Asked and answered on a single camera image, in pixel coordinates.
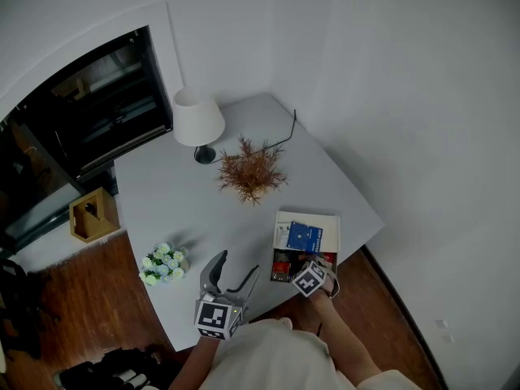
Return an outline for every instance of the brown decorative plant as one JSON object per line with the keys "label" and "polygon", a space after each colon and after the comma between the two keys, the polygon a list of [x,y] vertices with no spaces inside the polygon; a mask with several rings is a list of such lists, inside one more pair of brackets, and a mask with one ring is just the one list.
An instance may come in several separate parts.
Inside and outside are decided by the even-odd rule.
{"label": "brown decorative plant", "polygon": [[281,146],[268,149],[267,141],[259,151],[255,151],[251,140],[240,136],[241,154],[229,156],[222,152],[220,175],[215,178],[219,189],[235,188],[240,202],[252,201],[259,204],[259,199],[268,189],[279,189],[287,184],[287,175],[276,169],[276,161],[283,152]]}

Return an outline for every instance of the blue card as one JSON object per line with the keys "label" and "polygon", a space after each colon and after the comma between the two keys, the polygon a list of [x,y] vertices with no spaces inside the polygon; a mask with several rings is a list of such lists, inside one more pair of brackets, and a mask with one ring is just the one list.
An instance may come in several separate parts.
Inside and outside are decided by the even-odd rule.
{"label": "blue card", "polygon": [[318,253],[322,242],[323,229],[310,227],[305,224],[291,222],[287,246],[309,253]]}

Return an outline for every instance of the black cable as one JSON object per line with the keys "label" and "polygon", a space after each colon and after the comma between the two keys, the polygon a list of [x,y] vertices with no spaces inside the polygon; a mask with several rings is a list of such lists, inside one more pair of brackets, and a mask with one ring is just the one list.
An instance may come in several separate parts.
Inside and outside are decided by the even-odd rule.
{"label": "black cable", "polygon": [[[291,127],[291,134],[289,135],[289,137],[287,139],[283,139],[282,141],[277,141],[275,144],[273,145],[268,145],[256,152],[254,152],[253,154],[257,154],[257,153],[260,153],[260,152],[263,152],[264,150],[267,150],[267,149],[270,149],[272,147],[275,147],[277,145],[281,145],[282,143],[285,143],[286,141],[289,141],[291,140],[291,138],[293,137],[293,133],[294,133],[294,126],[296,125],[296,121],[297,121],[297,117],[296,117],[296,110],[294,110],[294,116],[292,118],[292,127]],[[195,151],[193,152],[193,158],[195,158],[195,155],[197,154],[197,150],[198,150],[198,146],[195,148]],[[220,159],[215,159],[213,162],[209,162],[208,165],[212,164],[212,163],[217,163],[217,162],[220,162],[222,160],[222,158]]]}

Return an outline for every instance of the white table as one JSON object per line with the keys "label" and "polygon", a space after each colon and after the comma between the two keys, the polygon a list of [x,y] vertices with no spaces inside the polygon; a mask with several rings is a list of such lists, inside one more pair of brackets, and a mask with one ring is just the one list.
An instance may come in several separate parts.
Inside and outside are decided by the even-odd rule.
{"label": "white table", "polygon": [[[293,118],[271,95],[262,94],[225,109],[224,134],[212,146],[219,152],[239,151],[237,137],[262,141],[283,140]],[[161,136],[115,161],[119,199],[128,236],[138,264],[155,243],[173,241],[190,251],[190,270],[172,284],[147,287],[175,350],[195,345],[198,333],[193,311],[199,293],[199,275],[208,261],[227,249],[219,287],[236,287],[249,269],[261,274],[249,299],[249,319],[274,308],[296,294],[291,284],[270,282],[272,243],[277,210],[340,216],[343,262],[382,226],[350,180],[298,123],[284,144],[279,168],[290,179],[280,192],[264,196],[260,206],[241,204],[236,193],[219,192],[214,178],[219,165],[201,165],[193,148]]]}

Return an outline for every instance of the flower bouquet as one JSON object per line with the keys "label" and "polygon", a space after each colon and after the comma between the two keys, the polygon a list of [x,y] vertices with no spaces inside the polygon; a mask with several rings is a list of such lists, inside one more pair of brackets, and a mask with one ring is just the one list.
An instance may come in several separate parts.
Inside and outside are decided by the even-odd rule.
{"label": "flower bouquet", "polygon": [[150,286],[157,282],[170,283],[173,279],[182,279],[189,269],[185,247],[175,249],[168,243],[159,243],[154,251],[141,260],[142,268],[139,277]]}

